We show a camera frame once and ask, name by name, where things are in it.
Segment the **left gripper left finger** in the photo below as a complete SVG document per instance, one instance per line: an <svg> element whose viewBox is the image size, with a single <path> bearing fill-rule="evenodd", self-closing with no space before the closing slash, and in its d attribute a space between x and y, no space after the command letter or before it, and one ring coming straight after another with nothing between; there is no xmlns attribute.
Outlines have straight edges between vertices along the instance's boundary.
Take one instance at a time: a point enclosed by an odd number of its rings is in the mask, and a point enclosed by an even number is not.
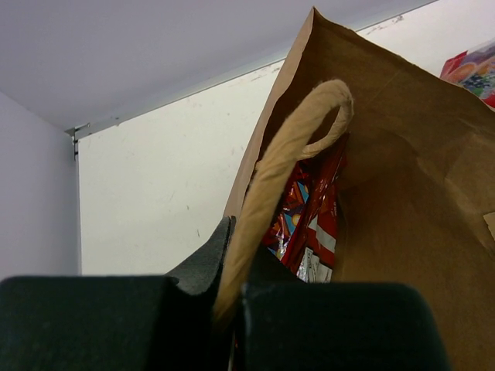
<svg viewBox="0 0 495 371"><path fill-rule="evenodd" d="M162 275L18 276L1 283L3 370L225 370L211 333L235 221Z"/></svg>

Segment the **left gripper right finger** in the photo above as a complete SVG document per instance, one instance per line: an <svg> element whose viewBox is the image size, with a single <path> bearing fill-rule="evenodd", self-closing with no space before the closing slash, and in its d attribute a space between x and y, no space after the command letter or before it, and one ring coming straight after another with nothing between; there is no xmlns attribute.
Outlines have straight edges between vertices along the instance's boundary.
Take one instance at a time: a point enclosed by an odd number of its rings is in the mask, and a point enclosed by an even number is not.
<svg viewBox="0 0 495 371"><path fill-rule="evenodd" d="M241 295L236 370L448 370L425 299L396 283L306 283L268 249Z"/></svg>

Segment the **brown paper bag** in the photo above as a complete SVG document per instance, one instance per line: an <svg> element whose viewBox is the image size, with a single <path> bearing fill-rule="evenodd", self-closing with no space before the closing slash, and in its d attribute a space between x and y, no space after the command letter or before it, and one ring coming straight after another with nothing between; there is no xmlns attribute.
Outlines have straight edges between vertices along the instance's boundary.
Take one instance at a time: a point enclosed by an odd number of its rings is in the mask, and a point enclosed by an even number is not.
<svg viewBox="0 0 495 371"><path fill-rule="evenodd" d="M350 88L354 116L335 282L398 282L428 302L455 370L494 368L494 112L312 9L248 142L225 214L241 210L255 162L319 83Z"/></svg>

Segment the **red fruit gummies bag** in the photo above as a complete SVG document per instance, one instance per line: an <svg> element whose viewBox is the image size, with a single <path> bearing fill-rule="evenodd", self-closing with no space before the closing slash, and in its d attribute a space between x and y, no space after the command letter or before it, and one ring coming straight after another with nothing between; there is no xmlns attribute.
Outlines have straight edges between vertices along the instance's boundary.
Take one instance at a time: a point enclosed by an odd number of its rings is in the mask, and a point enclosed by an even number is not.
<svg viewBox="0 0 495 371"><path fill-rule="evenodd" d="M494 108L494 40L447 60L440 78L467 89Z"/></svg>

